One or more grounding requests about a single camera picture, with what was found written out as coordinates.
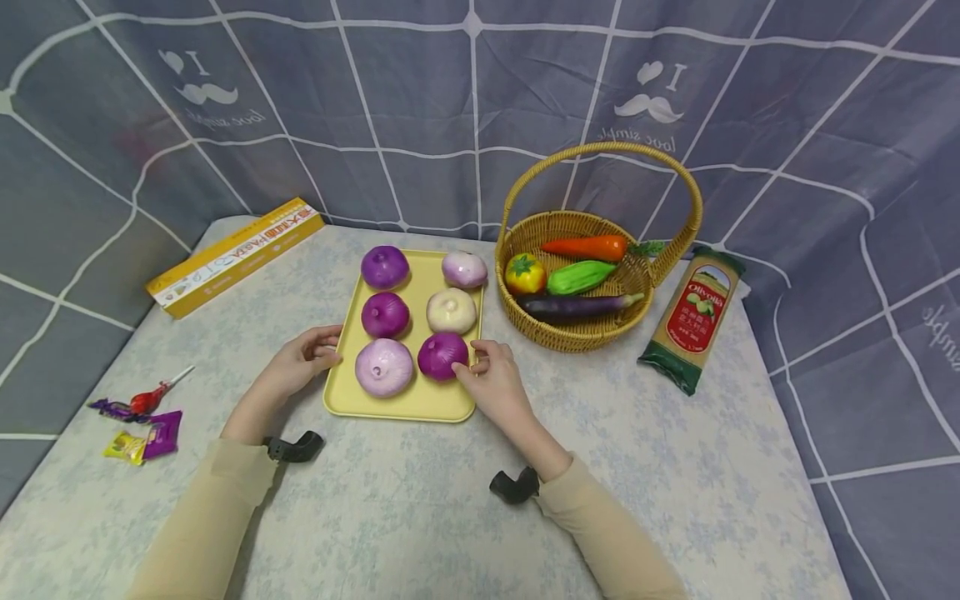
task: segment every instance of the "yellow tray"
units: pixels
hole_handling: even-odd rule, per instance
[[[426,303],[434,293],[449,287],[444,281],[440,266],[446,253],[421,250],[404,250],[403,253],[410,263],[411,276],[407,278],[406,283],[393,292],[403,298],[410,307],[413,326],[398,340],[410,350],[410,355],[413,356],[413,380],[406,390],[397,396],[375,398],[364,392],[353,374],[357,355],[373,339],[364,331],[360,323],[360,311],[363,309],[364,302],[376,293],[376,290],[359,276],[357,285],[353,289],[350,310],[344,321],[344,330],[340,335],[340,344],[337,346],[337,351],[344,357],[344,362],[330,370],[324,390],[324,406],[334,415],[342,417],[429,420],[446,423],[466,420],[473,414],[475,406],[460,382],[451,379],[440,383],[425,377],[417,368],[417,353],[420,351],[420,346],[433,333],[426,323]],[[469,342],[480,337],[483,321],[483,288],[473,290],[469,294],[477,305],[477,322],[463,337],[468,343],[472,364],[474,354]]]

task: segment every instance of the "purple candy wrapper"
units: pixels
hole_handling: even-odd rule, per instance
[[[131,410],[130,404],[111,402],[107,398],[100,398],[96,402],[87,404],[87,406],[100,411],[100,414],[104,417],[121,420],[124,423],[145,423],[150,420],[150,415],[135,414]]]
[[[143,449],[143,460],[149,461],[177,451],[177,436],[180,433],[182,417],[183,411],[150,417],[150,435],[147,436],[147,446]]]

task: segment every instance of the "pasta box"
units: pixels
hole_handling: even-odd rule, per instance
[[[295,198],[190,256],[148,283],[147,291],[163,310],[180,319],[323,226],[320,213]]]

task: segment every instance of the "woven basket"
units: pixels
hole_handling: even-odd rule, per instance
[[[691,199],[690,214],[683,229],[667,244],[656,260],[651,262],[645,257],[627,253],[616,271],[600,287],[586,294],[586,296],[618,296],[620,294],[643,292],[644,298],[642,301],[626,310],[578,324],[551,325],[542,323],[524,312],[514,300],[513,295],[507,290],[504,282],[504,272],[507,263],[513,256],[521,252],[530,252],[543,263],[549,273],[575,261],[541,251],[540,244],[544,242],[565,237],[590,237],[617,233],[627,238],[631,243],[635,243],[636,240],[630,233],[607,219],[573,210],[552,210],[535,214],[523,219],[510,231],[507,231],[510,209],[513,207],[520,190],[547,167],[576,155],[598,152],[632,152],[647,155],[665,163],[676,171],[686,183]],[[643,315],[646,314],[653,299],[654,288],[663,283],[670,270],[693,243],[697,231],[700,229],[703,211],[700,188],[697,187],[697,183],[693,180],[689,171],[674,157],[649,146],[627,142],[594,142],[567,148],[548,156],[530,167],[526,173],[520,176],[520,179],[516,180],[503,205],[503,223],[500,227],[500,234],[496,239],[495,256],[496,283],[500,290],[500,299],[503,301],[507,317],[523,335],[541,346],[561,352],[586,352],[600,348],[615,340],[639,323]]]

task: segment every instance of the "beige sleeve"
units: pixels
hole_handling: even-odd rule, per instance
[[[540,486],[537,502],[573,536],[604,598],[686,598],[683,582],[657,545],[576,455],[563,475]]]
[[[213,442],[147,551],[127,599],[223,598],[253,509],[275,472],[266,446]]]

